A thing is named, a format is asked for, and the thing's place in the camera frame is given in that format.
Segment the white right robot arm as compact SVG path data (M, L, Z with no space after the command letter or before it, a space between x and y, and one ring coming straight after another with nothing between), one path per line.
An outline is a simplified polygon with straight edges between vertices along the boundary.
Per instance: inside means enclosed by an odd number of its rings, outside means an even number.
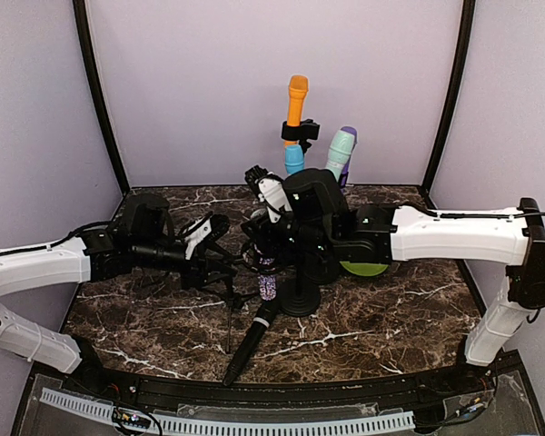
M352 209L331 171L310 168L281 178L260 166L245 180L266 213L244 224L249 244L266 264L260 273L287 266L298 283L326 284L341 269L416 259L501 263L505 275L481 321L469 332L464 360L450 368L445 385L467 392L480 366L496 354L532 313L545 307L544 212L535 200L490 211L440 211L413 203L365 204Z

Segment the black handheld microphone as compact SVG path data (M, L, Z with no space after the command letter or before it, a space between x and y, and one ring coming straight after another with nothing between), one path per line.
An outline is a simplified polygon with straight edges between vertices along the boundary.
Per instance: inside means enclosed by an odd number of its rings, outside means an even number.
M223 376L223 386L228 387L232 385L241 375L279 310L280 304L278 300L264 301L261 304L253 318L252 324L226 368Z

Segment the black tripod microphone stand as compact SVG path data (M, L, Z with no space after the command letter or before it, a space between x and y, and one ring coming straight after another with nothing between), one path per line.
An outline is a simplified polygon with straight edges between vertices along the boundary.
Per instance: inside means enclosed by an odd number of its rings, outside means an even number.
M241 255L240 254L231 254L226 252L224 255L235 255L237 257L236 260L236 266L243 266L241 261ZM257 272L258 276L260 273L263 274L276 274L279 272L279 265L277 264L276 260L274 261L272 265L272 270L270 272ZM227 315L227 333L226 333L226 343L225 343L225 351L229 353L232 349L232 318L233 313L237 310L241 310L242 307L246 302L249 302L252 298L260 297L260 290L259 290L259 282L258 282L258 291L257 292L249 292L247 294L241 294L238 293L234 289L234 293L224 293L219 294L219 297L221 297L225 303L226 307L228 309L228 315Z

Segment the black round-base stand front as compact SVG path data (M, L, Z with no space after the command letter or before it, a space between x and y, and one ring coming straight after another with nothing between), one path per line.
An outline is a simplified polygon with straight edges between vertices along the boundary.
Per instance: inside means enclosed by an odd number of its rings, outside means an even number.
M316 313L321 304L319 285L306 274L304 267L296 267L292 278L281 283L277 296L281 311L294 318Z

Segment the glitter purple silver-head microphone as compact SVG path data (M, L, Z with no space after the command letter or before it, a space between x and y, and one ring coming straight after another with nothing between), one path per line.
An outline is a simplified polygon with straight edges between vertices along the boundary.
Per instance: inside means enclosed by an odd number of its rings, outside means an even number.
M268 212L262 208L254 211L250 218L255 220L257 218L267 217ZM273 265L275 259L272 257L266 257L263 252L260 250L257 243L253 244L253 249L256 253L256 262L261 266L269 267ZM274 274L263 274L260 273L258 276L260 296L263 301L272 301L277 294L276 291L276 277Z

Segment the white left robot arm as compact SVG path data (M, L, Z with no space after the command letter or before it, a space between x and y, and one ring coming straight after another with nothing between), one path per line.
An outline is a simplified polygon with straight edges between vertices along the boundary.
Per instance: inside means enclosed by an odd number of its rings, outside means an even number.
M208 213L177 231L165 198L137 194L112 221L86 224L58 241L0 250L0 298L61 283L104 282L142 268L179 274L185 290L205 291L221 282L219 297L233 308L233 256L217 242L228 229L226 216ZM88 340L46 329L2 303L0 349L73 374L91 396L110 388Z

